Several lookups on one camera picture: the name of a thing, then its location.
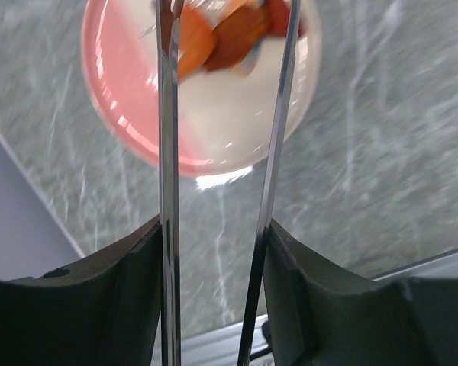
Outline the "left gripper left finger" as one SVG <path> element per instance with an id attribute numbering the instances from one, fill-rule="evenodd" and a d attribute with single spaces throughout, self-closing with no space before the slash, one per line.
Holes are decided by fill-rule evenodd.
<path id="1" fill-rule="evenodd" d="M 39 278 L 0 281 L 0 365 L 149 365 L 162 305 L 158 217 Z"/>

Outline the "metal tongs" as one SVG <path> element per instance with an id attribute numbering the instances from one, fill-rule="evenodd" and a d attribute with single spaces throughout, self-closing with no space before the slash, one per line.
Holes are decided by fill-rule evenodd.
<path id="1" fill-rule="evenodd" d="M 161 314 L 162 363 L 180 365 L 180 255 L 179 255 L 179 136 L 178 136 L 178 50 L 182 1 L 156 2 L 156 43 L 159 99 L 160 219 L 163 235 L 163 308 Z M 250 363 L 256 311 L 266 257 L 269 228 L 279 173 L 279 162 L 289 112 L 295 46 L 300 23 L 299 1 L 293 1 L 285 37 L 282 67 L 273 116 L 262 200 L 253 249 L 243 328 L 237 356 L 239 365 Z"/>

